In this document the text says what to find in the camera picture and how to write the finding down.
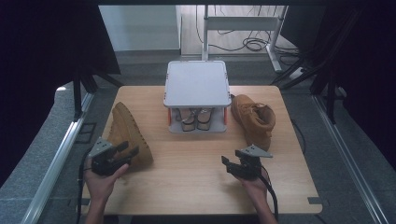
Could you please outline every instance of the wooden tabletop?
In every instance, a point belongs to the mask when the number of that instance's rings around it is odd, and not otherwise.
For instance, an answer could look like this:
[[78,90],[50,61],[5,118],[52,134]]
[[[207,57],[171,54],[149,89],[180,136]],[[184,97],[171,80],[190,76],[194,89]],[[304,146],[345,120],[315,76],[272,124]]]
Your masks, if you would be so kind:
[[[269,152],[262,158],[278,200],[280,214],[319,213],[321,204],[308,198],[318,193],[290,122],[280,91],[273,86],[230,86],[231,94],[246,94],[256,103],[268,104],[276,114]],[[107,203],[107,214],[197,215],[252,214],[254,207],[238,180],[226,172],[221,156],[240,163],[234,151],[247,147],[242,128],[228,107],[225,133],[170,133],[164,86],[121,87],[114,105],[123,102],[146,139],[154,163],[131,170],[120,178]],[[112,114],[103,133],[107,138]],[[83,198],[90,198],[84,187]],[[273,200],[268,193],[272,210]]]

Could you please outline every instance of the gray carpet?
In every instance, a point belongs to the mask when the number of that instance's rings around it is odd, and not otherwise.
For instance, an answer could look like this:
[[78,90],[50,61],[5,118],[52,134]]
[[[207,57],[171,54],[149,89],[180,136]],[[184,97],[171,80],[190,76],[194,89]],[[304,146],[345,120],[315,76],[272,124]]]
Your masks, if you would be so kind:
[[[167,62],[131,63],[119,60],[122,75],[112,75],[125,85],[164,85]],[[268,85],[277,76],[266,58],[238,62],[225,61],[230,85]],[[95,94],[84,129],[93,128],[92,135],[82,133],[73,145],[39,223],[75,223],[78,196],[78,166],[83,153],[102,133],[117,88],[96,77],[100,87]],[[361,198],[327,128],[316,109],[307,80],[287,91],[282,91],[290,118],[297,124],[295,130],[308,168],[323,204],[317,215],[280,215],[280,223],[374,223]],[[55,105],[40,133],[30,146],[10,179],[0,189],[0,220],[20,223],[47,171],[56,149],[74,115],[71,84],[66,91],[58,91]],[[396,174],[375,145],[353,122],[341,102],[335,105],[335,120],[346,139],[357,164],[373,188],[389,223],[396,223]],[[134,217],[133,223],[191,223],[186,217]],[[200,217],[206,223],[230,223],[229,217]],[[129,223],[122,217],[120,223]]]

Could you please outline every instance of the small shoe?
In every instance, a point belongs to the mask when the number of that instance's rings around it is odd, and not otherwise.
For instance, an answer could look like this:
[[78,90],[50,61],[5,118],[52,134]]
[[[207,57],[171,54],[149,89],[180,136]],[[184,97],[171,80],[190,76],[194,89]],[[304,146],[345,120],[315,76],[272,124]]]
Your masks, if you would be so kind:
[[177,109],[181,119],[181,129],[183,132],[191,132],[195,129],[195,115],[194,110],[190,108]]
[[202,108],[201,111],[198,113],[197,119],[197,129],[208,131],[210,128],[210,121],[212,117],[212,113],[215,108]]
[[271,132],[276,124],[273,109],[269,105],[255,103],[241,94],[233,98],[231,112],[245,131],[247,145],[255,145],[267,151],[271,145]]

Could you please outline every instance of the white shelf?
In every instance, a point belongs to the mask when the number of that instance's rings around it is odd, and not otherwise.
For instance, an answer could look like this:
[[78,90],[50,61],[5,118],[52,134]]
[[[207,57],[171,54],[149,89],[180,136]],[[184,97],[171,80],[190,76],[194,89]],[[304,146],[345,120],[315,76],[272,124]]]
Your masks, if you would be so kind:
[[[170,62],[166,75],[163,104],[170,109],[172,133],[224,133],[224,107],[231,104],[225,63],[221,61]],[[183,132],[177,121],[177,108],[215,107],[210,129]]]

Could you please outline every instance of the tan boot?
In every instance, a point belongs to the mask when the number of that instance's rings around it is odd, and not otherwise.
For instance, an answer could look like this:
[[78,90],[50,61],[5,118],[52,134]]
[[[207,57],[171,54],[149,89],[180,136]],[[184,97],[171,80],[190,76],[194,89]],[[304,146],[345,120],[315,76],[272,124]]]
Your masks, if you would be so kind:
[[241,94],[233,98],[231,112],[245,131],[247,145],[255,145],[267,151],[271,145],[271,131],[276,123],[275,113],[271,107],[254,103],[246,95]]
[[128,108],[121,102],[117,103],[112,110],[113,122],[111,123],[110,135],[107,141],[117,146],[118,144],[128,141],[128,148],[123,150],[117,158],[127,156],[128,153],[139,146],[139,153],[132,157],[131,166],[143,166],[153,162],[149,145],[143,138],[137,127],[136,121]]

